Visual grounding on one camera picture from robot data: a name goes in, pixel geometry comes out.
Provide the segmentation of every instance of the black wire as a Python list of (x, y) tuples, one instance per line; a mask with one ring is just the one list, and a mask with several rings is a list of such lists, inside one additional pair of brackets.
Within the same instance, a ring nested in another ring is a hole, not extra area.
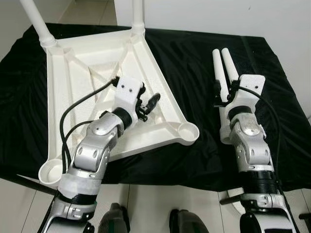
[[(67, 140), (69, 138), (69, 136), (72, 134), (73, 131), (75, 131), (75, 129), (77, 129), (78, 127), (80, 127), (81, 125), (85, 125), (85, 124), (89, 124), (89, 123), (92, 123), (93, 121), (92, 120), (88, 120), (88, 121), (83, 121), (77, 125), (75, 125), (67, 134), (66, 134), (66, 137), (65, 137), (65, 142), (67, 144)], [(62, 146), (62, 154), (65, 153), (65, 144), (63, 144)]]
[(299, 229), (296, 225), (296, 222), (294, 220), (294, 217), (293, 217), (293, 214), (292, 214), (292, 211), (291, 211), (291, 208), (287, 202), (287, 199), (284, 195), (284, 192), (283, 192), (283, 189), (282, 189), (282, 186), (281, 186), (281, 183), (279, 182), (280, 179), (279, 179), (279, 175), (278, 175), (278, 162), (279, 162), (279, 151), (280, 151), (280, 142), (281, 142), (281, 124), (280, 124), (280, 120), (278, 118), (278, 115), (274, 109), (274, 107), (264, 98), (262, 97), (261, 95), (259, 95), (258, 93), (256, 93), (255, 91), (252, 91), (248, 88), (245, 88), (245, 87), (242, 87), (242, 86), (239, 86), (239, 89), (240, 90), (243, 90), (243, 91), (246, 91), (248, 93), (251, 93), (253, 94), (254, 96), (256, 96), (258, 99), (262, 100), (268, 107), (269, 107), (269, 110), (271, 111), (272, 115), (273, 115), (273, 118), (274, 118), (274, 121), (276, 122), (276, 130), (277, 130), (277, 148), (276, 148), (276, 162), (275, 162), (275, 175), (276, 175), (276, 180), (277, 180), (277, 186), (278, 186), (278, 189), (280, 191), (280, 194), (284, 197), (284, 200), (285, 200), (285, 204), (286, 204), (286, 207), (288, 209), (288, 212), (290, 214), (290, 217), (292, 218), (292, 221), (293, 221), (293, 224), (294, 224), (294, 227), (295, 227), (295, 230), (297, 233), (299, 233)]
[[(78, 101), (76, 101), (74, 104), (72, 104), (62, 115), (60, 122), (59, 122), (59, 131), (60, 131), (60, 136), (62, 138), (62, 142), (63, 142), (63, 146), (65, 147), (65, 153), (62, 152), (62, 160), (66, 161), (65, 158), (65, 154), (67, 156), (67, 161), (68, 164), (71, 163), (71, 157), (70, 157), (70, 153), (69, 153), (69, 149), (67, 146), (67, 143), (65, 141), (65, 134), (64, 134), (64, 121), (65, 121), (65, 117), (67, 116), (67, 114), (77, 105), (79, 105), (80, 103), (82, 103), (83, 101), (86, 101), (88, 98), (96, 95), (97, 93), (103, 91), (104, 89), (106, 89), (110, 84), (112, 84), (113, 80), (110, 80), (107, 84), (105, 84), (104, 86), (102, 86), (101, 88), (93, 91), (92, 93), (84, 96), (83, 98), (79, 99)], [(63, 163), (63, 174), (66, 172), (66, 162)]]

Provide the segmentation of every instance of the floor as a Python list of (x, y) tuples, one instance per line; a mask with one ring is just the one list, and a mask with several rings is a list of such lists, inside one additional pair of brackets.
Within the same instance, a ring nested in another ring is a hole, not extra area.
[[(60, 20), (66, 24), (116, 25), (111, 0), (77, 0)], [(286, 192), (296, 223), (307, 233), (301, 213), (311, 211), (311, 189)], [(0, 179), (0, 232), (34, 233), (52, 200), (52, 196)], [(221, 206), (226, 192), (204, 191), (183, 186), (145, 186), (128, 184), (102, 185), (98, 206), (91, 223), (97, 227), (109, 206), (118, 202), (127, 207), (131, 232), (168, 233), (171, 209), (188, 209), (196, 213), (210, 233), (238, 233), (240, 214), (233, 205)]]

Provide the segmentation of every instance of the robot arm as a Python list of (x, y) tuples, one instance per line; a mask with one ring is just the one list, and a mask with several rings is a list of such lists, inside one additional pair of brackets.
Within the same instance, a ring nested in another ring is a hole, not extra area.
[(213, 51), (216, 76), (216, 106), (221, 117), (221, 141), (235, 147), (239, 178), (244, 193), (221, 200), (221, 204), (240, 201), (246, 213), (240, 219), (241, 232), (293, 232), (294, 222), (284, 196), (278, 188), (266, 134), (257, 123), (255, 105), (259, 100), (245, 90), (261, 95), (265, 77), (241, 75), (228, 49), (222, 50), (231, 86), (228, 88), (219, 50)]
[(133, 127), (138, 116), (147, 120), (141, 109), (154, 108), (160, 95), (155, 94), (149, 106), (139, 99), (145, 91), (142, 82), (120, 78), (112, 112), (104, 112), (90, 123), (85, 138), (76, 147), (67, 173), (62, 175), (58, 195), (54, 198), (43, 229), (39, 232), (92, 233), (88, 221), (94, 216), (96, 197), (106, 171), (111, 150), (124, 130)]

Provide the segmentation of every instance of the black fabric cover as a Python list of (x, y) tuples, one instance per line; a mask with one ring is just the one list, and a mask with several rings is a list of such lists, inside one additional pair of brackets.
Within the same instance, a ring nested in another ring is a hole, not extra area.
[[(114, 26), (48, 24), (56, 38), (127, 29)], [(240, 186), (235, 152), (219, 137), (213, 107), (212, 50), (228, 47), (239, 74), (266, 77), (262, 95), (281, 121), (279, 173), (284, 190), (311, 188), (311, 127), (277, 56), (264, 38), (146, 30), (146, 40), (186, 119), (200, 130), (189, 147), (172, 144), (109, 163), (104, 183), (181, 184), (222, 191)], [(0, 63), (0, 170), (37, 177), (47, 159), (46, 56), (31, 27)], [(273, 156), (276, 127), (259, 101), (258, 122)]]

